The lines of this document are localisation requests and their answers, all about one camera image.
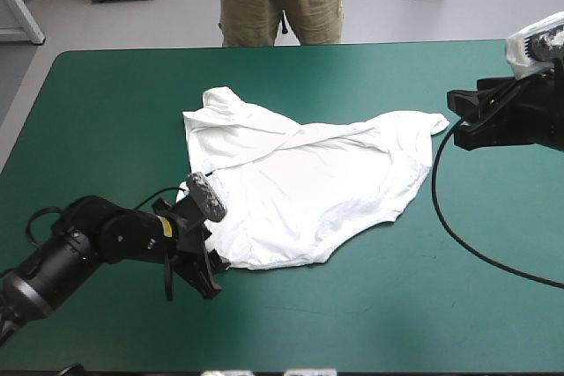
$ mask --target green table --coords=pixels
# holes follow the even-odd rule
[[[509,74],[500,41],[65,53],[0,175],[0,263],[31,252],[24,227],[40,207],[86,194],[133,206],[180,181],[189,171],[181,111],[200,108],[209,87],[229,85],[302,123],[398,109],[452,120],[447,90]],[[450,146],[445,215],[492,256],[564,279],[562,163],[537,146]],[[564,292],[467,254],[440,227],[429,181],[395,224],[365,231],[324,265],[218,280],[224,291],[203,300],[177,279],[167,303],[160,266],[104,266],[1,349],[0,369],[564,369]]]

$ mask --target white shirt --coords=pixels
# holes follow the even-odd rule
[[[325,262],[355,234],[395,221],[427,177],[431,135],[449,125],[415,111],[300,125],[227,87],[203,103],[183,114],[190,167],[213,172],[227,214],[206,223],[206,246],[236,268]]]

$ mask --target gray floor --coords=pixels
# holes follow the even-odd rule
[[[61,52],[221,44],[219,0],[27,4],[47,41],[39,48],[0,44],[0,168]],[[561,0],[345,0],[343,42],[501,39],[563,9]],[[277,43],[297,44],[291,34],[281,35]]]

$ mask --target black cable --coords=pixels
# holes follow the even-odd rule
[[[436,156],[434,158],[433,171],[431,173],[431,196],[433,197],[434,211],[436,211],[437,217],[441,221],[442,226],[449,233],[449,235],[454,239],[454,241],[456,241],[458,244],[460,244],[469,253],[474,254],[480,260],[483,260],[484,262],[489,263],[492,266],[495,266],[496,268],[499,268],[501,270],[505,270],[506,272],[512,273],[513,275],[524,277],[525,279],[530,279],[531,281],[538,282],[540,284],[546,284],[546,285],[550,285],[550,286],[553,286],[553,287],[556,287],[556,288],[564,289],[564,283],[556,282],[556,281],[553,281],[552,279],[546,279],[546,278],[541,277],[541,276],[536,276],[536,275],[532,275],[532,274],[527,273],[527,272],[523,272],[522,270],[515,269],[515,268],[512,268],[511,266],[508,266],[507,264],[497,262],[496,260],[488,257],[487,255],[480,253],[476,248],[470,246],[462,238],[460,238],[460,236],[458,236],[456,234],[456,232],[454,232],[452,230],[452,228],[450,228],[446,219],[442,215],[441,207],[439,206],[439,201],[437,199],[437,169],[439,168],[439,162],[441,160],[442,151],[444,150],[445,145],[447,145],[447,142],[452,137],[452,135],[454,134],[456,129],[458,127],[460,127],[465,120],[466,120],[466,117],[460,119],[457,123],[455,123],[452,126],[451,129],[449,129],[449,132],[447,132],[447,135],[442,139],[441,145],[439,145],[439,149],[437,150]]]
[[[156,193],[153,193],[151,195],[149,195],[147,198],[145,198],[140,204],[137,205],[137,207],[134,207],[133,210],[139,210],[141,209],[143,206],[145,206],[148,202],[151,201],[151,199],[153,199],[154,197],[156,197],[159,194],[165,193],[167,191],[185,191],[185,188],[180,188],[180,187],[168,187],[168,188],[163,188],[160,189],[159,191],[157,191]]]
[[[46,207],[44,209],[40,209],[37,210],[27,221],[27,225],[26,225],[26,238],[29,241],[29,243],[34,246],[35,248],[39,248],[41,247],[41,243],[39,243],[35,237],[33,236],[32,233],[32,222],[42,216],[51,214],[51,213],[56,213],[57,215],[61,215],[63,213],[63,211],[61,209],[59,209],[58,207]]]

